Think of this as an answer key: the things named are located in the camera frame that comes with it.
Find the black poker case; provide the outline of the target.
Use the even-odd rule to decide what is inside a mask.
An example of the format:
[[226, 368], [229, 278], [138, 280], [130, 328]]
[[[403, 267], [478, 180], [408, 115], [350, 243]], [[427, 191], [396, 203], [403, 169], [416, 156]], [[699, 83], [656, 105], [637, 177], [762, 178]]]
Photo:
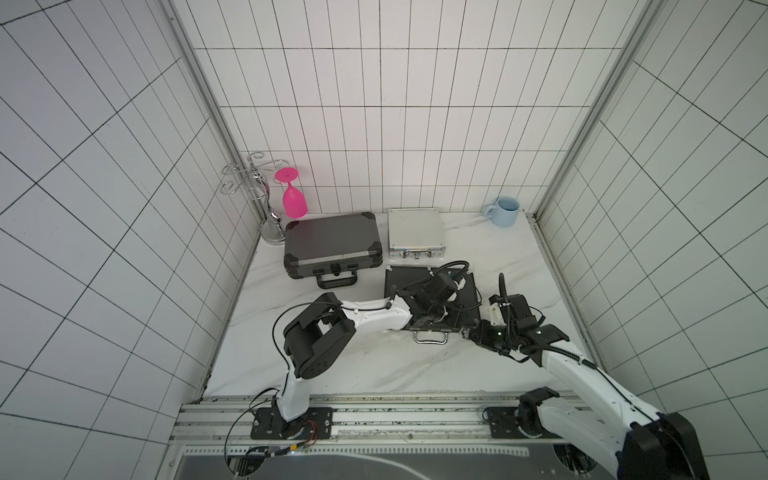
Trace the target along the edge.
[[382, 263], [372, 212], [297, 220], [285, 227], [283, 265], [293, 279], [313, 277], [322, 289], [351, 286], [359, 270]]
[[421, 345], [444, 345], [453, 333], [476, 327], [482, 299], [466, 260], [439, 267], [389, 266], [385, 292], [402, 297], [412, 312], [404, 329]]

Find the silver poker case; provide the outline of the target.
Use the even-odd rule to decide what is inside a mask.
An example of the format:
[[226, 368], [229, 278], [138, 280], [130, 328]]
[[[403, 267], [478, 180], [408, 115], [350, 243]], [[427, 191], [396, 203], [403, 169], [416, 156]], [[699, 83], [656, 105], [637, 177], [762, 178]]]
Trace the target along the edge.
[[388, 211], [391, 258], [443, 258], [446, 251], [440, 213], [435, 208], [399, 208]]

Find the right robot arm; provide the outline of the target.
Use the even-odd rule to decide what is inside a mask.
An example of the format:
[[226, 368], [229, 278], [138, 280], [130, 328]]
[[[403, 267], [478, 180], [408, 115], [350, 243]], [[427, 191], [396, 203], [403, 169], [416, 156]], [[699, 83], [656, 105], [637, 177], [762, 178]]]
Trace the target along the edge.
[[587, 406], [580, 411], [549, 387], [522, 394], [513, 423], [531, 439], [552, 434], [617, 479], [706, 479], [694, 426], [664, 413], [613, 380], [557, 326], [537, 319], [522, 295], [490, 299], [502, 320], [462, 331], [477, 346], [518, 363], [531, 361], [562, 381]]

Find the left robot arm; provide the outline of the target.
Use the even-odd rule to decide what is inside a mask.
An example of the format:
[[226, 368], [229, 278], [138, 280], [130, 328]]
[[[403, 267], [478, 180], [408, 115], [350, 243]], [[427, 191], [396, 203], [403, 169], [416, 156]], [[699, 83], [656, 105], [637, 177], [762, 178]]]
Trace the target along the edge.
[[290, 422], [307, 413], [312, 380], [333, 365], [354, 335], [443, 320], [467, 283], [468, 268], [465, 261], [450, 262], [378, 300], [342, 301], [327, 293], [306, 305], [283, 330], [289, 371], [275, 401], [281, 418]]

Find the blue round object behind case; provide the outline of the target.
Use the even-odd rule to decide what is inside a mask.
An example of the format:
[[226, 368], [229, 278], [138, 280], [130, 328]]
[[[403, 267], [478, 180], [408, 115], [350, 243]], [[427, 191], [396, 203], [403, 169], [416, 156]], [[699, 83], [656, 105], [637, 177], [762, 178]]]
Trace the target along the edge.
[[484, 207], [482, 215], [494, 225], [507, 228], [514, 225], [519, 212], [520, 204], [515, 198], [500, 196], [493, 204]]

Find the pink hourglass object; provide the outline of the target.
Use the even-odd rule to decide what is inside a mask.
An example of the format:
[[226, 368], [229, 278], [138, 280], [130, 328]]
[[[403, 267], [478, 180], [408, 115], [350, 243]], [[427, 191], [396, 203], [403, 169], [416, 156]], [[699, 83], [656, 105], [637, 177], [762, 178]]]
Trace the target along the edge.
[[275, 173], [275, 179], [286, 185], [283, 195], [283, 206], [286, 214], [292, 219], [301, 219], [309, 213], [308, 204], [304, 194], [293, 186], [293, 182], [299, 178], [296, 168], [285, 167]]

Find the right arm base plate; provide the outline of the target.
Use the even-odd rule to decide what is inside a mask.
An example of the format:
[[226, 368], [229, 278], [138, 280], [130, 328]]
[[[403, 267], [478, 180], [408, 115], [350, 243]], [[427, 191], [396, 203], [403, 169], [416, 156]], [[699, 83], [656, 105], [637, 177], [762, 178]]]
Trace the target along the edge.
[[487, 407], [482, 412], [483, 421], [489, 426], [492, 439], [560, 440], [548, 431], [525, 433], [518, 423], [517, 408], [512, 406]]

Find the aluminium mounting rail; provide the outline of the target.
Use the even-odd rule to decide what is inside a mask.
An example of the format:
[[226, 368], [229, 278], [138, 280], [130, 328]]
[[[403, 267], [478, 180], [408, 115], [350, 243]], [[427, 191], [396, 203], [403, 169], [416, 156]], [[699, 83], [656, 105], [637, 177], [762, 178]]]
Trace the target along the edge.
[[[331, 436], [316, 440], [320, 446], [354, 442], [385, 444], [522, 443], [522, 439], [492, 439], [482, 419], [487, 407], [517, 407], [518, 395], [414, 394], [320, 395], [310, 407], [334, 410]], [[213, 445], [220, 451], [240, 453], [249, 445], [283, 445], [299, 440], [252, 440], [250, 432], [259, 408], [273, 407], [269, 395], [203, 398], [181, 407], [171, 440], [177, 444]]]

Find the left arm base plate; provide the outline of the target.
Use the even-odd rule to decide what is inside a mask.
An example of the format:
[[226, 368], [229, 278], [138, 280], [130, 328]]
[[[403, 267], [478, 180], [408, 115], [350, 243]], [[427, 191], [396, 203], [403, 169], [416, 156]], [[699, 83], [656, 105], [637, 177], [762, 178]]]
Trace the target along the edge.
[[259, 408], [255, 412], [250, 438], [252, 440], [329, 439], [334, 410], [330, 407], [310, 407], [294, 420], [284, 420], [276, 406]]

